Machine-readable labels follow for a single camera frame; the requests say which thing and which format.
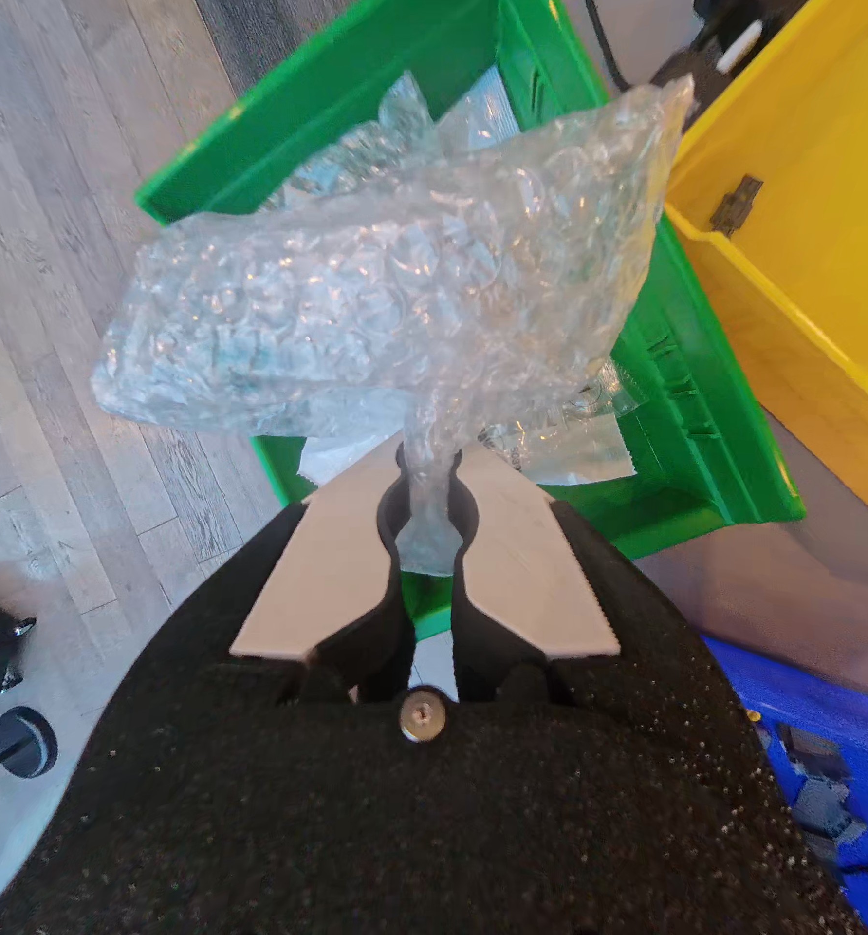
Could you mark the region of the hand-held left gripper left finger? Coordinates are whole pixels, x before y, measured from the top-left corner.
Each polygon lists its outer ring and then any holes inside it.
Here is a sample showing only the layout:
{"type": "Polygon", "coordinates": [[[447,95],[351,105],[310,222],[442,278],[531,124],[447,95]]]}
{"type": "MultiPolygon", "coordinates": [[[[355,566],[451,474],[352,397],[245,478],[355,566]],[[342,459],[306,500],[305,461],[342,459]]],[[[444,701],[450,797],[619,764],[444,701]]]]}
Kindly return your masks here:
{"type": "Polygon", "coordinates": [[[400,446],[378,446],[302,504],[230,655],[367,681],[410,627],[396,538],[409,519],[400,446]]]}

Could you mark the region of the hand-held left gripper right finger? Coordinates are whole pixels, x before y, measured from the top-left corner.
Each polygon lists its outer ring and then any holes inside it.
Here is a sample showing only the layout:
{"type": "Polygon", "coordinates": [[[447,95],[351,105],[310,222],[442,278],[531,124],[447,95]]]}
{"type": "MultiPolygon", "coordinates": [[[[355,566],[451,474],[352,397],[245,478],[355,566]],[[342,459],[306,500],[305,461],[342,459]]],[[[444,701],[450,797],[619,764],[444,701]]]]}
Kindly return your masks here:
{"type": "Polygon", "coordinates": [[[503,681],[521,665],[614,658],[620,643],[554,508],[500,456],[468,446],[449,483],[451,634],[460,681],[503,681]]]}

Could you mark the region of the green bin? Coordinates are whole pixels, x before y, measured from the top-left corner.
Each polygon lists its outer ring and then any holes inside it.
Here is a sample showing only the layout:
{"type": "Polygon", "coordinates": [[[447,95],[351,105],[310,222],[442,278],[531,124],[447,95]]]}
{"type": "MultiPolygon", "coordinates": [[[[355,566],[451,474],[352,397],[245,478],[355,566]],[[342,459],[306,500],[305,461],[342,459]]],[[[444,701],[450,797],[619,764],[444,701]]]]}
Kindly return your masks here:
{"type": "MultiPolygon", "coordinates": [[[[439,118],[496,66],[521,130],[607,103],[565,2],[355,2],[136,190],[160,224],[250,213],[293,168],[375,115],[409,70],[439,118]]],[[[778,444],[683,247],[663,217],[614,348],[640,391],[618,419],[636,474],[552,486],[626,557],[735,524],[802,519],[778,444]]]]}

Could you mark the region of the clear bubble wrap sheet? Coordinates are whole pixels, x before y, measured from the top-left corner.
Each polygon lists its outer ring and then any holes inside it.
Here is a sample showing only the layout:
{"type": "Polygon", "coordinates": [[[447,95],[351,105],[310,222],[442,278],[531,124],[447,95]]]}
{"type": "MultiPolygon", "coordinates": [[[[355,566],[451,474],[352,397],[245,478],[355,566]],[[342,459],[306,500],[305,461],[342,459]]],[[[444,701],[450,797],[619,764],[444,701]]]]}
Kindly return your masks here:
{"type": "Polygon", "coordinates": [[[695,87],[638,86],[466,152],[426,128],[348,192],[168,225],[136,254],[94,400],[188,431],[402,431],[401,565],[449,574],[455,454],[486,427],[556,414],[610,356],[695,87]]]}

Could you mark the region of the dark grey link piece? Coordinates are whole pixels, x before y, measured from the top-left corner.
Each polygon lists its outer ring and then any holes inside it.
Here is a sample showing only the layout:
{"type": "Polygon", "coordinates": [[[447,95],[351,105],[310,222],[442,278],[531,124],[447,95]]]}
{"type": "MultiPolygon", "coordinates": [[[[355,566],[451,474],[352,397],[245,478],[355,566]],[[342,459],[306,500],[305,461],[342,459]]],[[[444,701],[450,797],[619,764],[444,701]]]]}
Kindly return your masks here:
{"type": "Polygon", "coordinates": [[[744,175],[734,191],[726,193],[709,218],[711,232],[730,239],[744,226],[753,210],[755,199],[764,182],[752,175],[744,175]]]}

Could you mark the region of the grey desk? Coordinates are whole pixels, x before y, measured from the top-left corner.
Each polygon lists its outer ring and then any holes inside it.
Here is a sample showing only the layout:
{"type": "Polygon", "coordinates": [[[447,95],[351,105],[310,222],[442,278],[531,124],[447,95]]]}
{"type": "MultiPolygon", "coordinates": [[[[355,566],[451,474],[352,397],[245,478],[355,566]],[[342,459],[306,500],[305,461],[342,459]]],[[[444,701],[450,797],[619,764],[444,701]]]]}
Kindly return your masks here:
{"type": "Polygon", "coordinates": [[[636,561],[708,636],[868,694],[868,506],[778,439],[804,520],[718,530],[636,561]]]}

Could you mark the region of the clear plastic bag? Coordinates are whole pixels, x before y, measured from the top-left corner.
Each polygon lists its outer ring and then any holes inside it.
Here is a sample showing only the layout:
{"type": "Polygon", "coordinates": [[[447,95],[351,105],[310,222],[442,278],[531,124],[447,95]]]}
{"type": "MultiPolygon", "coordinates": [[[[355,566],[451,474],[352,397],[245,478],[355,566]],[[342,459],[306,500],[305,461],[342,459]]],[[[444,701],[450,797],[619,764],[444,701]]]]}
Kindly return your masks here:
{"type": "Polygon", "coordinates": [[[478,439],[538,485],[591,485],[636,474],[619,420],[647,393],[608,359],[568,402],[515,423],[485,427],[478,439]]]}

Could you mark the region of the blue box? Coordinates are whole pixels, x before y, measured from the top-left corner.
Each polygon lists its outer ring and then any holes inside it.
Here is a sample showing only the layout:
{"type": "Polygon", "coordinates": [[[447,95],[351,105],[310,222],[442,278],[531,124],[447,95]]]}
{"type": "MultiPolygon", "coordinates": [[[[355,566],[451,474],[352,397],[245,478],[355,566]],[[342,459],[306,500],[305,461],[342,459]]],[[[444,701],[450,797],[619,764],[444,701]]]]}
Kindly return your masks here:
{"type": "Polygon", "coordinates": [[[868,695],[706,637],[808,848],[868,927],[868,695]]]}

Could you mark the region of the wide yellow bin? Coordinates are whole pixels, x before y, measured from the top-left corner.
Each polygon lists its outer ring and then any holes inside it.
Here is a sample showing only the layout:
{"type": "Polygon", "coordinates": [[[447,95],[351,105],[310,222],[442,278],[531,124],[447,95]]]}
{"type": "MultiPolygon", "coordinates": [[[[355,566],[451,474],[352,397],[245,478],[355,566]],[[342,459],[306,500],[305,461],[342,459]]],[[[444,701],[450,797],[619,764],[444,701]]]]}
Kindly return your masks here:
{"type": "Polygon", "coordinates": [[[868,1],[802,6],[686,132],[665,209],[759,402],[868,506],[868,1]]]}

